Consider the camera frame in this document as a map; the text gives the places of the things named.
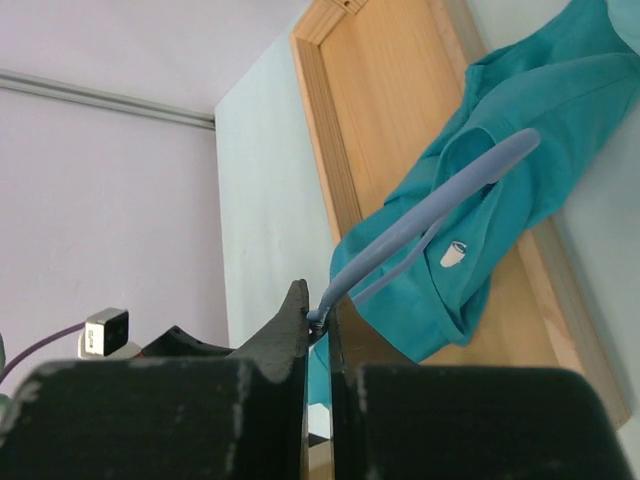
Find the light teal t shirt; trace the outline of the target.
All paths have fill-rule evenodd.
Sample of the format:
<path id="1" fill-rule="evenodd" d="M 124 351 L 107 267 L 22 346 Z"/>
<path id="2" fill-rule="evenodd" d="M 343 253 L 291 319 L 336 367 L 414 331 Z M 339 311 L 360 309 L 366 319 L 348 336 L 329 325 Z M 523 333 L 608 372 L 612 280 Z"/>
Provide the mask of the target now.
<path id="1" fill-rule="evenodd" d="M 640 53 L 639 0 L 609 0 L 608 16 L 617 35 L 636 53 Z"/>

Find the light blue wire hanger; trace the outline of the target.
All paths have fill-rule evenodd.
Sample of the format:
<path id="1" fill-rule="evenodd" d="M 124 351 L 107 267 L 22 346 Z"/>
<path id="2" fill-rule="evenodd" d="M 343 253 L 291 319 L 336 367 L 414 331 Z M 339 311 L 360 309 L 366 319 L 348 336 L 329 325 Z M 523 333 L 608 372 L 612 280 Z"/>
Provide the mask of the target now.
<path id="1" fill-rule="evenodd" d="M 540 141 L 539 132 L 533 128 L 507 137 L 436 188 L 366 246 L 330 281 L 318 307 L 307 314 L 309 340 L 316 343 L 324 336 L 332 306 L 353 287 L 419 233 L 441 225 L 462 202 L 484 186 L 499 181 L 535 150 Z"/>

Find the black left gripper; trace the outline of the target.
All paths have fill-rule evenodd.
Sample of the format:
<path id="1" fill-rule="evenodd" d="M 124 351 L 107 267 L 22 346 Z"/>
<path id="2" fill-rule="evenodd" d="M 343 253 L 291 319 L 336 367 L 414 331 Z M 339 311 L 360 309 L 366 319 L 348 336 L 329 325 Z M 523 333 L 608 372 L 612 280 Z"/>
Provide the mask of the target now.
<path id="1" fill-rule="evenodd" d="M 203 342 L 178 326 L 173 326 L 142 348 L 144 358 L 169 357 L 211 357 L 225 358 L 232 348 Z"/>

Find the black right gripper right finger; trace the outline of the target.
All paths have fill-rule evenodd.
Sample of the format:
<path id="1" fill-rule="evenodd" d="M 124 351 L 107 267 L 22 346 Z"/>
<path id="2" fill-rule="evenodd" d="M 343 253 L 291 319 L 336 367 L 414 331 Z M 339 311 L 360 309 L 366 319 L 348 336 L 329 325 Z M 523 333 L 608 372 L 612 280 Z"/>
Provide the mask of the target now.
<path id="1" fill-rule="evenodd" d="M 558 368 L 421 366 L 349 299 L 327 319 L 338 479 L 629 479 L 591 385 Z"/>

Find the dark teal t shirt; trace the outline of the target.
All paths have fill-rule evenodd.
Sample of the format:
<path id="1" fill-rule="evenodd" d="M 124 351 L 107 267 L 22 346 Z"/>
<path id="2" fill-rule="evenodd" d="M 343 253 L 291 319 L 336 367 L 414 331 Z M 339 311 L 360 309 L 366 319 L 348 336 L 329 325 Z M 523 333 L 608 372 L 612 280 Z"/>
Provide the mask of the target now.
<path id="1" fill-rule="evenodd" d="M 638 104 L 639 47 L 619 19 L 630 7 L 572 1 L 467 68 L 439 136 L 334 250 L 329 286 L 308 316 L 311 404 L 330 404 L 324 334 L 343 296 L 413 361 L 471 341 L 496 266 L 563 206 Z"/>

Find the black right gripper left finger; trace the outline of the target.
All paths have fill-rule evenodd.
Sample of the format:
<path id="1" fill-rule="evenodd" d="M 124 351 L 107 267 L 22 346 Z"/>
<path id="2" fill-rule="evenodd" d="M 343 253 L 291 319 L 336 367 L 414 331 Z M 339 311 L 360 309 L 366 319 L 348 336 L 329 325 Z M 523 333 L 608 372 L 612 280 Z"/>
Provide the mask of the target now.
<path id="1" fill-rule="evenodd" d="M 1 424 L 5 479 L 304 479 L 307 284 L 223 357 L 58 361 Z"/>

